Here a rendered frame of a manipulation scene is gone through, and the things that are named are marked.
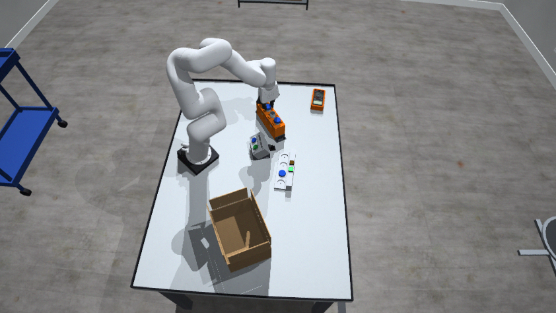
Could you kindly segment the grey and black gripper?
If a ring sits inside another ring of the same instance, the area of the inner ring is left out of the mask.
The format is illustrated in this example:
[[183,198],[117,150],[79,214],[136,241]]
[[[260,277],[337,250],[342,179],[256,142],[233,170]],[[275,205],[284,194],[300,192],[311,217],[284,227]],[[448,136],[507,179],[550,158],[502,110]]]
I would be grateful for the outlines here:
[[256,103],[261,104],[262,108],[266,111],[266,103],[269,102],[269,104],[273,108],[275,99],[277,99],[279,95],[280,94],[277,82],[275,82],[275,86],[271,88],[260,87],[258,88],[258,99],[256,100]]

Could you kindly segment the brown cardboard box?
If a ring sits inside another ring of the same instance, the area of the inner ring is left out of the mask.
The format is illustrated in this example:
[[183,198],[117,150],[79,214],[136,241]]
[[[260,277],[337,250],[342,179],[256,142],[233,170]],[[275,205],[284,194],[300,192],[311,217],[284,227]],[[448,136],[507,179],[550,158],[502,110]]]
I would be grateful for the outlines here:
[[230,272],[271,258],[271,235],[247,187],[209,199],[207,209]]

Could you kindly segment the orange multimeter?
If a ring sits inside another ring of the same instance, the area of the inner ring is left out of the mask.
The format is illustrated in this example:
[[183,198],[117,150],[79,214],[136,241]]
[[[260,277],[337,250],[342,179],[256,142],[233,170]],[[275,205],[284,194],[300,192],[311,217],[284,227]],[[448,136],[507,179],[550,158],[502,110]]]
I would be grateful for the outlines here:
[[325,99],[325,90],[322,89],[313,89],[312,93],[312,101],[311,101],[311,110],[318,110],[322,111],[324,109],[324,99]]

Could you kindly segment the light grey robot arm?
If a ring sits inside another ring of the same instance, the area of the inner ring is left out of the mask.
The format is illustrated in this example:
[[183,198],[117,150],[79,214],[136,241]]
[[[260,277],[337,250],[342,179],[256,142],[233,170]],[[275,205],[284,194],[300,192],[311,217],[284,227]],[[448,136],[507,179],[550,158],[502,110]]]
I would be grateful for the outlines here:
[[189,143],[181,143],[181,146],[187,147],[182,151],[196,165],[210,159],[210,137],[226,127],[226,118],[217,93],[209,87],[197,91],[188,71],[200,74],[218,65],[252,87],[275,86],[274,59],[267,57],[246,62],[226,40],[207,38],[200,43],[199,50],[174,50],[167,59],[166,73],[183,115],[193,120],[186,128]]

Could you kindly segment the grey key housing with green and blue buttons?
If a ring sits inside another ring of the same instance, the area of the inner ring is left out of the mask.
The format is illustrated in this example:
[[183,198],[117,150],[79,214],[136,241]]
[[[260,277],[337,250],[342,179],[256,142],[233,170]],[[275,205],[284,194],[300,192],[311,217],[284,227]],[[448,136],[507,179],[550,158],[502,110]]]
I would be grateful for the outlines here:
[[253,160],[261,160],[270,158],[270,151],[276,151],[275,146],[268,145],[266,136],[259,132],[250,137],[250,147],[252,150]]

